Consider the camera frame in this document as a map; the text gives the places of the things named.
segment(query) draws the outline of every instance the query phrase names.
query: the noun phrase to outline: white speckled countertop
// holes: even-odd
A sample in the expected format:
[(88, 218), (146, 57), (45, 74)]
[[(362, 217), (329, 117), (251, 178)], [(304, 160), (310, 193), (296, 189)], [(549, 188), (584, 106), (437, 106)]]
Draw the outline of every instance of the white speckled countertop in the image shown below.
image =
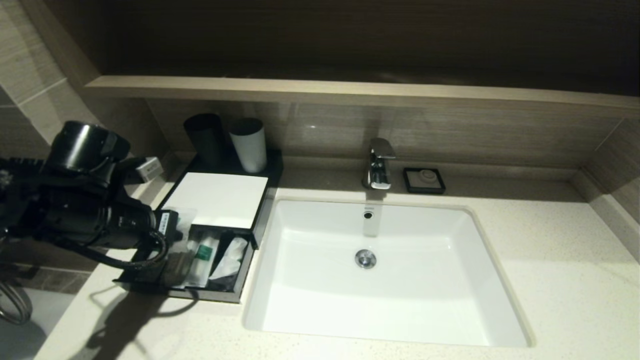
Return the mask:
[[(357, 176), (346, 178), (351, 181)], [(284, 179), (281, 186), (285, 187), (278, 190), (276, 199), (364, 201), (363, 192), (296, 189), (291, 184)], [(640, 357), (640, 266), (569, 184), (450, 178), (447, 185), (447, 196), (390, 193), (385, 203), (465, 206), (475, 212), (508, 292), (515, 297), (531, 347), (432, 345), (248, 331), (241, 323), (242, 304), (128, 295), (111, 282), (120, 272), (100, 265), (36, 359)], [(120, 258), (132, 253), (110, 252)], [(259, 256), (257, 251), (243, 303)]]

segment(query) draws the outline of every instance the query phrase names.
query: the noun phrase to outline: tiled wall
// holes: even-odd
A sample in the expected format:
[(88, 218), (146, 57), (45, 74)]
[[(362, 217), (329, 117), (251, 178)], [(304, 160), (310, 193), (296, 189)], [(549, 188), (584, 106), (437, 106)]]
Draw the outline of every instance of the tiled wall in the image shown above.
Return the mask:
[(175, 151), (193, 151), (182, 122), (213, 112), (225, 122), (264, 121), (268, 145), (286, 155), (361, 157), (370, 138), (407, 159), (578, 168), (621, 121), (559, 108), (443, 103), (428, 108), (148, 99)]
[(640, 223), (640, 119), (624, 120), (586, 170)]
[[(69, 85), (18, 0), (0, 1), (0, 157), (45, 158), (67, 120), (100, 124), (131, 143), (137, 156), (169, 151), (141, 99), (91, 99)], [(0, 261), (91, 270), (95, 263), (49, 244), (7, 246)]]

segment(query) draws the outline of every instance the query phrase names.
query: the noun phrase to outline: white ceramic sink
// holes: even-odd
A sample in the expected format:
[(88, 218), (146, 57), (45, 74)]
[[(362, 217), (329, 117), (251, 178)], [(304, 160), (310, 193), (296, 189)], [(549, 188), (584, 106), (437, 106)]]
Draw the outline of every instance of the white ceramic sink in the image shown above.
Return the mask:
[[(527, 346), (469, 212), (283, 200), (272, 217), (247, 329)], [(372, 268), (356, 263), (362, 249)]]

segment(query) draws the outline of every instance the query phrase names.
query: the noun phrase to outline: black soap dish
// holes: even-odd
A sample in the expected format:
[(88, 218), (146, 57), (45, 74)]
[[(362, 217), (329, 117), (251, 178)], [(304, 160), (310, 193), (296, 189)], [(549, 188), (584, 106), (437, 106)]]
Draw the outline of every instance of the black soap dish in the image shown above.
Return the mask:
[(447, 189), (436, 168), (404, 168), (404, 185), (410, 193), (442, 194)]

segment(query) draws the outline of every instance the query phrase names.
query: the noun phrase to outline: chrome faucet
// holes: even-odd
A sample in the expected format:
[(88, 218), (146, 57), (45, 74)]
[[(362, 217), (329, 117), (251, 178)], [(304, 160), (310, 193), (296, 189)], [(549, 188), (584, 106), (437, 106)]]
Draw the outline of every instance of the chrome faucet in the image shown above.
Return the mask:
[(391, 188), (387, 160), (395, 159), (396, 153), (391, 144), (383, 138), (371, 139), (369, 149), (367, 170), (362, 184), (367, 189), (387, 190)]

